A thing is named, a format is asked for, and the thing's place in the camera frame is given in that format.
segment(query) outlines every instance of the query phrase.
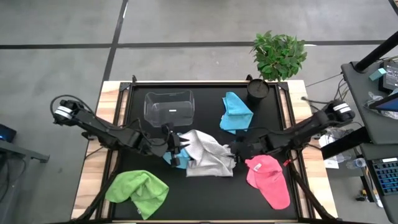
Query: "green towel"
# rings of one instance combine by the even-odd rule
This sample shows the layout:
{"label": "green towel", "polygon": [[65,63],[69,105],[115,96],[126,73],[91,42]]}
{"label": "green towel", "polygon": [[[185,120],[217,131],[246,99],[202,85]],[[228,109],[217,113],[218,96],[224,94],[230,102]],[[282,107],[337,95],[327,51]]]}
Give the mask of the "green towel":
{"label": "green towel", "polygon": [[148,219],[163,204],[169,186],[145,170],[123,172],[105,194],[110,202],[120,203],[131,197],[144,220]]}

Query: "potted plant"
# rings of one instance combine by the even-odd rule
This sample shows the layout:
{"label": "potted plant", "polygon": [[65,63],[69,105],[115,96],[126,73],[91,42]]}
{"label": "potted plant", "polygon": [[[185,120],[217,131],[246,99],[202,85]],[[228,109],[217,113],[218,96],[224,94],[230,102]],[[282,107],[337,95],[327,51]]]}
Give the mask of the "potted plant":
{"label": "potted plant", "polygon": [[306,59],[304,40],[297,40],[285,34],[271,35],[271,31],[264,35],[257,34],[253,49],[254,62],[260,77],[248,84],[248,98],[258,103],[268,95],[269,86],[266,81],[285,80],[296,75],[302,68],[301,63]]}

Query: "transparent storage bin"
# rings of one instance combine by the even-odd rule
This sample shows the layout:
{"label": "transparent storage bin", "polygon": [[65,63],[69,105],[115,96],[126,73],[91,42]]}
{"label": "transparent storage bin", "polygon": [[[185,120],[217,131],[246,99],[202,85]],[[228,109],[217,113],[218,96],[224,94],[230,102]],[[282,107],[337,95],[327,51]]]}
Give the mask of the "transparent storage bin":
{"label": "transparent storage bin", "polygon": [[153,127],[173,122],[174,126],[193,123],[195,100],[190,90],[178,93],[147,93],[144,102],[144,119]]}

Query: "water bottle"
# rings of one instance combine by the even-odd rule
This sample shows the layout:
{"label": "water bottle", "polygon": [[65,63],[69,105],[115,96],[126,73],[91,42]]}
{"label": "water bottle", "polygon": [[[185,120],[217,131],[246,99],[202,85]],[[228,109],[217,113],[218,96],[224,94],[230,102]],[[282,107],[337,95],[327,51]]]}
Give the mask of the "water bottle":
{"label": "water bottle", "polygon": [[366,167],[366,161],[363,158],[354,159],[352,161],[348,161],[346,163],[347,168],[349,169],[358,169],[361,167]]}

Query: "baseball cap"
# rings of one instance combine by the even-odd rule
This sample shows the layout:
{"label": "baseball cap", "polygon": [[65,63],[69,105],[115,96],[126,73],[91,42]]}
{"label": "baseball cap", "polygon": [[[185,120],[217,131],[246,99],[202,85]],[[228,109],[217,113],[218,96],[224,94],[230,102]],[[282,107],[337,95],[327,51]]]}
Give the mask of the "baseball cap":
{"label": "baseball cap", "polygon": [[273,209],[287,208],[290,205],[289,191],[278,161],[272,156],[260,155],[244,162],[249,167],[247,182],[260,190]]}

